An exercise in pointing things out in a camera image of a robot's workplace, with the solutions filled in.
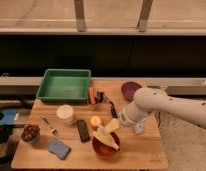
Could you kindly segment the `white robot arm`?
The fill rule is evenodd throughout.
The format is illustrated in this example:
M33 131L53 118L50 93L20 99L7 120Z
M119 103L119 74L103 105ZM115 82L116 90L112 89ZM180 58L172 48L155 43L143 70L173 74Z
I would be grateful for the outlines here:
M154 112L169 113L206 129L206 101L171 97L164 90L143 87L134 93L132 102L122 108L114 127L106 131L116 131L120 126L133 127Z

